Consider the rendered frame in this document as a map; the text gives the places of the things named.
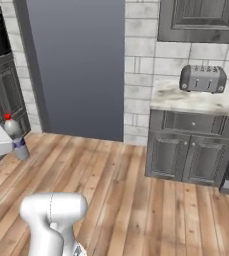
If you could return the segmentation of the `grey four-slot toaster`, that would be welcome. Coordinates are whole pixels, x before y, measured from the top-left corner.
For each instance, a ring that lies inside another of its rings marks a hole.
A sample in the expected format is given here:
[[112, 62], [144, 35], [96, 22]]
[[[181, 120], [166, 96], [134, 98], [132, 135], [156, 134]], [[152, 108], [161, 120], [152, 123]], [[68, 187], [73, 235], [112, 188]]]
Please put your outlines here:
[[223, 93], [227, 75], [220, 66], [186, 65], [182, 68], [179, 88], [183, 91]]

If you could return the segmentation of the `clear water bottle red cap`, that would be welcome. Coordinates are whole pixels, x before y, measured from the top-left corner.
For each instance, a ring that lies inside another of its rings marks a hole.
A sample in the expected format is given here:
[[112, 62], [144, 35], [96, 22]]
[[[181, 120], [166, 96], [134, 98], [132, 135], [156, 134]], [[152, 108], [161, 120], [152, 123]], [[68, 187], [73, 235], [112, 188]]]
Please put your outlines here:
[[19, 123], [12, 118], [11, 114], [5, 114], [4, 119], [4, 130], [13, 141], [14, 153], [16, 157], [19, 160], [28, 159], [30, 154]]

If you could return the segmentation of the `dark grey tall cabinet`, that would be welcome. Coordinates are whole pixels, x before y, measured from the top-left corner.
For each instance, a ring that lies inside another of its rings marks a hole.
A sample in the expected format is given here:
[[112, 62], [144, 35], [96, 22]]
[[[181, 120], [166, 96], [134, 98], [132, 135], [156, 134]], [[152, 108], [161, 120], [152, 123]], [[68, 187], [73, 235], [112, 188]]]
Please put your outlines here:
[[11, 114], [25, 136], [31, 130], [4, 17], [0, 7], [0, 125]]

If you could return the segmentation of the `dark grey base cupboard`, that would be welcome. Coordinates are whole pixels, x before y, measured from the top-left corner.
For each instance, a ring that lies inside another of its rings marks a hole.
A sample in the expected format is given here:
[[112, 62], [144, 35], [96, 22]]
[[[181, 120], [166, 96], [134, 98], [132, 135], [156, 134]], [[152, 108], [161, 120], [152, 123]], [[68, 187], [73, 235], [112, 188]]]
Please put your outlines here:
[[229, 116], [150, 112], [145, 175], [218, 187], [229, 162]]

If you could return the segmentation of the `dark grey wall cupboard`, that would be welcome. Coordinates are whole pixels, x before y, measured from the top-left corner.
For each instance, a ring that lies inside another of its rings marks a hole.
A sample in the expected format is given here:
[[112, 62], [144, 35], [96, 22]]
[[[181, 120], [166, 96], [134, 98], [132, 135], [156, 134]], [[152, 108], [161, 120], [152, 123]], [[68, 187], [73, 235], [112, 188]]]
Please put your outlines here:
[[229, 0], [161, 0], [158, 40], [229, 44]]

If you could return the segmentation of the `grey fridge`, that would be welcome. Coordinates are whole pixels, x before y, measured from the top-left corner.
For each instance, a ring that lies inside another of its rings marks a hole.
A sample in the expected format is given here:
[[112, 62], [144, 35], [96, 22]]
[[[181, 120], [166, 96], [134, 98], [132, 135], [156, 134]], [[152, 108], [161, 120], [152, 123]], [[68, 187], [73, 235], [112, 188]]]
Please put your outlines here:
[[121, 141], [125, 0], [14, 0], [45, 132]]

